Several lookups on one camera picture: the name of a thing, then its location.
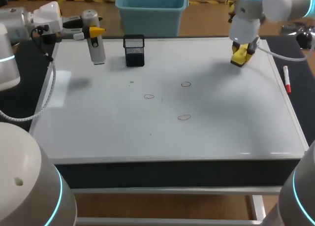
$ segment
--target white cable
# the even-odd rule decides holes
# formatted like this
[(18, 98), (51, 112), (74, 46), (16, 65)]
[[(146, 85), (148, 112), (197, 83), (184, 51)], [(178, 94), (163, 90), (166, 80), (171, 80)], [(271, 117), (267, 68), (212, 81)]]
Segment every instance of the white cable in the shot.
[(53, 81), (52, 81), (52, 84), (51, 84), (51, 88), (50, 88), (47, 100), (46, 100), (44, 106), (42, 107), (42, 109), (39, 112), (37, 112), (36, 114), (34, 114), (32, 116), (29, 116), (29, 117), (26, 117), (26, 118), (21, 118), (21, 119), (12, 118), (12, 117), (6, 115), (5, 113), (3, 113), (1, 110), (0, 110), (0, 115), (2, 117), (4, 117), (5, 119), (10, 120), (10, 121), (14, 121), (14, 122), (25, 122), (25, 121), (29, 121), (29, 120), (32, 120), (33, 118), (38, 117), (47, 108), (47, 105), (48, 105), (48, 103), (50, 101), (51, 95), (52, 95), (53, 90), (54, 90), (54, 86), (55, 86), (55, 82), (56, 82), (56, 67), (55, 67), (54, 61), (51, 62), (51, 66), (53, 67)]
[(273, 52), (270, 52), (268, 50), (265, 50), (263, 48), (261, 48), (259, 45), (257, 46), (257, 48), (263, 52), (266, 52), (267, 54), (269, 55), (272, 55), (274, 57), (277, 57), (279, 59), (282, 59), (282, 60), (287, 60), (287, 61), (293, 61), (293, 62), (300, 62), (300, 61), (304, 61), (304, 60), (307, 60), (308, 57), (310, 57), (315, 49), (315, 39), (312, 40), (312, 46), (311, 46), (311, 49), (310, 51), (308, 52), (308, 54), (303, 57), (303, 58), (290, 58), (290, 57), (286, 57), (286, 56), (282, 56), (282, 55), (278, 55), (278, 54), (275, 54)]

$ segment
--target whiteboard surface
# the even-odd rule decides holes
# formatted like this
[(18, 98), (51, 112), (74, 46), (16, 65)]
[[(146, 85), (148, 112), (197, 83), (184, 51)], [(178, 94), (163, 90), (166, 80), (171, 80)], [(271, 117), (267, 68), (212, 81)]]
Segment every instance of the whiteboard surface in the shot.
[(149, 39), (145, 66), (128, 68), (120, 39), (104, 40), (104, 65), (86, 42), (63, 40), (31, 133), (54, 163), (301, 158), (307, 144), (272, 57), (257, 50), (239, 68), (231, 45)]

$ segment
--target metal table frame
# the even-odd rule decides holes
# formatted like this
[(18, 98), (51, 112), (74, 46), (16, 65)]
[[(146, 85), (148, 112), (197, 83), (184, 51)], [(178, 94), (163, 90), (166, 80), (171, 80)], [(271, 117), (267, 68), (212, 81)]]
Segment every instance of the metal table frame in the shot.
[(165, 226), (254, 226), (260, 225), (266, 217), (265, 207), (260, 194), (278, 195), (281, 187), (267, 188), (108, 188), (73, 189), (82, 194), (250, 194), (254, 220), (191, 220), (191, 219), (145, 219), (145, 218), (77, 218), (77, 225), (165, 225)]

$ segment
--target red marker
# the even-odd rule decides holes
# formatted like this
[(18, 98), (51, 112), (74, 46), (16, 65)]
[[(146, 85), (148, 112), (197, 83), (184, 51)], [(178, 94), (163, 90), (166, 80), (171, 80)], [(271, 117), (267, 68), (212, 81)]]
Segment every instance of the red marker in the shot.
[(289, 79), (289, 71), (287, 69), (287, 66), (283, 66), (284, 69), (284, 81), (285, 81), (285, 89), (288, 94), (291, 94), (291, 85), (290, 85), (290, 79)]

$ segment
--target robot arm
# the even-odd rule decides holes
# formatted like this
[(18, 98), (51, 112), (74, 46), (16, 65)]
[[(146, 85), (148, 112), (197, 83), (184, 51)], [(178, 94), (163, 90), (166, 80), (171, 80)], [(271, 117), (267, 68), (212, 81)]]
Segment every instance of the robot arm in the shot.
[(315, 0), (237, 0), (230, 39), (240, 44), (251, 43), (258, 35), (263, 14), (274, 23), (314, 17)]
[[(27, 12), (23, 7), (0, 10), (0, 42), (2, 45), (0, 91), (14, 87), (20, 82), (20, 74), (11, 45), (32, 38), (32, 33), (36, 30), (40, 33), (40, 38), (44, 43), (54, 43), (57, 33), (68, 32), (63, 28), (63, 19), (57, 2), (43, 5), (34, 12)], [(78, 21), (81, 21), (81, 28), (76, 29), (75, 32), (71, 31), (70, 34), (75, 40), (87, 39), (91, 60), (95, 65), (103, 64), (105, 52), (101, 34), (105, 32), (105, 29), (99, 27), (97, 13), (94, 10), (86, 10), (81, 17), (66, 20), (66, 26), (71, 25), (71, 20), (74, 20), (76, 25)]]

